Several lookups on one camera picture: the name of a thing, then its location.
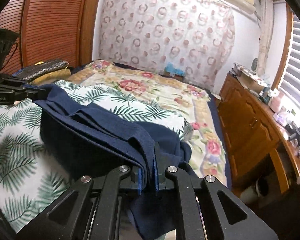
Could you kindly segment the pink bottle on cabinet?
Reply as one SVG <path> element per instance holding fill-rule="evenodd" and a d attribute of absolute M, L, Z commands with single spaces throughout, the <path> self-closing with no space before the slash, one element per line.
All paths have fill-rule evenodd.
<path fill-rule="evenodd" d="M 282 108 L 282 98 L 284 97 L 284 94 L 282 92 L 279 92 L 276 96 L 272 97 L 269 102 L 270 109 L 277 113 Z"/>

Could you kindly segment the wooden side cabinet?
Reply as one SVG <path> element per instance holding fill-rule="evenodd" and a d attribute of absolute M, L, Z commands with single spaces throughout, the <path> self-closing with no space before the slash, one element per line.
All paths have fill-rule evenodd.
<path fill-rule="evenodd" d="M 268 105 L 249 93 L 231 73 L 221 89 L 218 114 L 230 161 L 233 187 L 242 190 L 273 166 L 281 194 L 300 188 L 300 157 L 295 142 L 273 118 Z"/>

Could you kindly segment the yellow plush toy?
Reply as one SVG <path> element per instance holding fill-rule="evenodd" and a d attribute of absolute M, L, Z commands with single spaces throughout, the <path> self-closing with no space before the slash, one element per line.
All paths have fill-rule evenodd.
<path fill-rule="evenodd" d="M 71 75 L 70 69 L 67 67 L 64 69 L 56 70 L 54 72 L 50 72 L 47 74 L 44 74 L 43 76 L 40 76 L 33 81 L 30 82 L 32 85 L 45 85 L 50 84 L 58 80 L 65 80 L 69 78 Z"/>

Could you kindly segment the blue item on box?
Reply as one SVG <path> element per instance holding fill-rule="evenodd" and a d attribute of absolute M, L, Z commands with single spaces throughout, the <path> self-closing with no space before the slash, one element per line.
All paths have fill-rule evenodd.
<path fill-rule="evenodd" d="M 183 79 L 185 77 L 185 72 L 183 70 L 177 69 L 174 64 L 168 63 L 164 68 L 164 75 L 170 76 L 176 79 Z"/>

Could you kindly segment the palm leaf print towel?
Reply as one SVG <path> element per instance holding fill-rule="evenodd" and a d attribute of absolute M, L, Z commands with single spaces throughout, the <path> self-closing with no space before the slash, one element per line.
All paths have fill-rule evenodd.
<path fill-rule="evenodd" d="M 160 148 L 189 162 L 184 140 L 189 123 L 156 101 L 143 102 L 106 85 L 82 86 L 58 81 L 75 102 L 97 105 L 112 115 L 153 128 Z M 45 147 L 40 136 L 42 109 L 30 99 L 0 107 L 0 211 L 13 232 L 20 231 L 72 183 L 66 170 Z"/>

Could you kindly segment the brown louvered wardrobe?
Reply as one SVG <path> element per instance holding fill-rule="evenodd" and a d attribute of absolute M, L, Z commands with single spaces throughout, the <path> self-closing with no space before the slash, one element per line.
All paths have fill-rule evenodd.
<path fill-rule="evenodd" d="M 92 60 L 99 0 L 9 0 L 0 28 L 19 34 L 3 73 L 13 74 L 40 61 L 62 59 L 72 67 Z"/>

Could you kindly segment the navy printed t-shirt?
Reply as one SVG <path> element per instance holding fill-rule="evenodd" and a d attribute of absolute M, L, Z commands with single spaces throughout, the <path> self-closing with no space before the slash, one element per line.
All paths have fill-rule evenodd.
<path fill-rule="evenodd" d="M 99 177 L 121 165 L 135 166 L 139 194 L 127 202 L 131 223 L 143 239 L 157 239 L 174 230 L 172 196 L 161 196 L 157 156 L 170 166 L 190 167 L 191 148 L 174 131 L 151 122 L 129 122 L 90 103 L 81 105 L 55 84 L 36 101 L 42 109 L 40 136 L 73 179 Z"/>

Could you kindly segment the tied beige window curtain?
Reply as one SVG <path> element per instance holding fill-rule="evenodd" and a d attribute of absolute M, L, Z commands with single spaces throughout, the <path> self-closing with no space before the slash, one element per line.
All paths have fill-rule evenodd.
<path fill-rule="evenodd" d="M 267 58 L 270 49 L 274 26 L 274 5 L 272 0 L 261 0 L 261 35 L 259 42 L 258 62 L 256 72 L 262 76 L 266 71 Z"/>

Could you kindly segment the zebra window blind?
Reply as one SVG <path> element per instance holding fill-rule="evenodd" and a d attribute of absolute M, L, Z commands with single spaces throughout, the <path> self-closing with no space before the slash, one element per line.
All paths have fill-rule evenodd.
<path fill-rule="evenodd" d="M 300 20 L 293 14 L 292 35 L 279 88 L 300 109 Z"/>

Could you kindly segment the black spare gripper on cabinet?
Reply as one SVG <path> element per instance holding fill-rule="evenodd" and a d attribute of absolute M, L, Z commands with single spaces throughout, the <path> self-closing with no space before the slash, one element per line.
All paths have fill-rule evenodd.
<path fill-rule="evenodd" d="M 300 127 L 298 127 L 294 122 L 286 124 L 285 130 L 288 133 L 288 141 L 296 140 L 298 146 L 300 146 Z"/>

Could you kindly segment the pink circle pattern curtain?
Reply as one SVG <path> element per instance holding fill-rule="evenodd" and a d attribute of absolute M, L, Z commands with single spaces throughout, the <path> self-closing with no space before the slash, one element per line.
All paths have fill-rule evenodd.
<path fill-rule="evenodd" d="M 218 0 L 103 0 L 99 57 L 213 90 L 235 42 L 230 6 Z"/>

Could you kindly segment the cardboard box on cabinet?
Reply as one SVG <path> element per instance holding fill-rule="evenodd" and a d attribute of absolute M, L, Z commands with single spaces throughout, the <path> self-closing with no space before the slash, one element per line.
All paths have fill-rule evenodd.
<path fill-rule="evenodd" d="M 264 89 L 264 85 L 260 85 L 255 79 L 245 74 L 239 76 L 238 80 L 244 88 L 257 92 L 258 94 Z"/>

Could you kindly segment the dark patterned folded garment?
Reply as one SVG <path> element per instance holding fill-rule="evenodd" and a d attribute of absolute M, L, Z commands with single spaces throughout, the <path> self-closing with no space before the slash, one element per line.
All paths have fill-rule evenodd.
<path fill-rule="evenodd" d="M 45 74 L 65 69 L 68 65 L 68 61 L 54 59 L 22 68 L 13 73 L 12 76 L 27 82 L 31 82 Z"/>

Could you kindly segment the floral bed blanket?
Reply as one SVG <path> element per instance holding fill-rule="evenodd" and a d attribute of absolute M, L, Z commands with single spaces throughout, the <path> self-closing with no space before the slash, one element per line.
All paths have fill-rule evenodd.
<path fill-rule="evenodd" d="M 210 92 L 102 60 L 75 68 L 75 74 L 58 85 L 82 105 L 93 102 L 127 121 L 151 122 L 174 131 L 190 146 L 190 165 L 199 177 L 213 175 L 231 187 L 216 99 Z"/>

